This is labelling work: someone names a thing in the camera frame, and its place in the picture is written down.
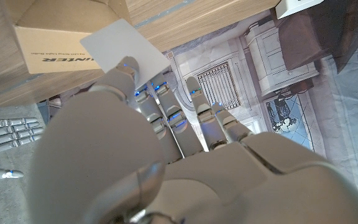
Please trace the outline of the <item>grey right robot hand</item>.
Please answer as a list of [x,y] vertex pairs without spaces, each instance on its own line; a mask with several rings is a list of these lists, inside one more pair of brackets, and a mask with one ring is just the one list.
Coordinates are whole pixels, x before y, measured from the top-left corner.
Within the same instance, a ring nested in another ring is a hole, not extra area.
[[37,141],[43,131],[35,117],[0,119],[0,152]]

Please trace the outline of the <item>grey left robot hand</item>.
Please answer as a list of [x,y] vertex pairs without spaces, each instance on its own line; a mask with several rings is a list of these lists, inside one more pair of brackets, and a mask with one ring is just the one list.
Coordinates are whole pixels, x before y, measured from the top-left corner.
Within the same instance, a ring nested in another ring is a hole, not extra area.
[[272,133],[167,162],[132,109],[124,57],[55,115],[34,151],[32,223],[358,223],[358,191],[325,158]]

